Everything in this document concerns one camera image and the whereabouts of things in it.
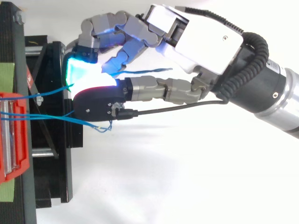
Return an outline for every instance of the green tape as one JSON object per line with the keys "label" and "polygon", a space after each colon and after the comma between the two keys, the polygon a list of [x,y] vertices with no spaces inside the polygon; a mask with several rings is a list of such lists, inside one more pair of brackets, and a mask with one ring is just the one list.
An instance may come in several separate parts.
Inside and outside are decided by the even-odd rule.
{"label": "green tape", "polygon": [[0,91],[13,92],[14,63],[0,63]]}
{"label": "green tape", "polygon": [[[0,92],[13,92],[14,63],[0,63]],[[14,179],[0,184],[0,202],[14,201]]]}
{"label": "green tape", "polygon": [[0,184],[0,202],[14,202],[14,179]]}

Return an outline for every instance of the robotic arm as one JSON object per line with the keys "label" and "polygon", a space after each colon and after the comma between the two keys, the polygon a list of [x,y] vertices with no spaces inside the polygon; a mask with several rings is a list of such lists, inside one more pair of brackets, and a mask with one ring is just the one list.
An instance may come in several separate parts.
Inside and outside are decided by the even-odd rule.
{"label": "robotic arm", "polygon": [[[207,104],[232,102],[256,117],[299,138],[299,75],[269,58],[268,45],[259,35],[245,33],[226,19],[206,10],[152,5],[144,15],[124,11],[84,20],[82,34],[71,43],[72,55],[97,63],[98,54],[122,45],[102,72],[124,70],[147,48],[175,61],[190,74],[185,80],[142,76],[116,79],[116,85],[85,88],[73,99],[76,116],[88,121],[130,119]],[[204,101],[209,92],[221,99]],[[177,105],[138,112],[124,109],[126,101],[161,98]]]}

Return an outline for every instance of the red plastic tray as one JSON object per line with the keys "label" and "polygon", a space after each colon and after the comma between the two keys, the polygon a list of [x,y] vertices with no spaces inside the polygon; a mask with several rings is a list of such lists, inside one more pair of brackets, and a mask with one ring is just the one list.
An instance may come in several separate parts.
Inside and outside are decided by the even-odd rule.
{"label": "red plastic tray", "polygon": [[[17,93],[4,93],[0,92],[2,98],[23,97]],[[19,99],[13,103],[14,113],[26,114],[26,100]],[[28,137],[27,137],[27,121],[13,121],[14,123],[14,147],[15,147],[15,160],[18,166],[11,173],[5,176],[4,173],[4,158],[2,149],[2,135],[0,134],[0,184],[8,182],[21,174],[29,168],[29,154],[28,154]]]}

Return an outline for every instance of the silver cylinder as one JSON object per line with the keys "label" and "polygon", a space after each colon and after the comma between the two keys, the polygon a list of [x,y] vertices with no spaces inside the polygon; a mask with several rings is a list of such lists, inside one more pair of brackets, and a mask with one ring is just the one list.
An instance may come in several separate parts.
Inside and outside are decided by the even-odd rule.
{"label": "silver cylinder", "polygon": [[25,53],[26,56],[38,56],[41,53],[42,49],[42,46],[25,47]]}
{"label": "silver cylinder", "polygon": [[299,75],[291,69],[285,71],[286,84],[280,99],[255,116],[299,138]]}
{"label": "silver cylinder", "polygon": [[33,148],[32,157],[52,157],[54,156],[50,148]]}

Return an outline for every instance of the green light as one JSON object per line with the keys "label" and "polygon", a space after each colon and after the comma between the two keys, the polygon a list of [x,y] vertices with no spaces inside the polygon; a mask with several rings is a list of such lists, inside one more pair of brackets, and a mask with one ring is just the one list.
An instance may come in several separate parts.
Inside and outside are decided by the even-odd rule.
{"label": "green light", "polygon": [[116,86],[115,79],[107,73],[101,73],[101,64],[92,64],[70,58],[67,62],[66,83],[70,87],[72,99],[82,90],[101,86]]}

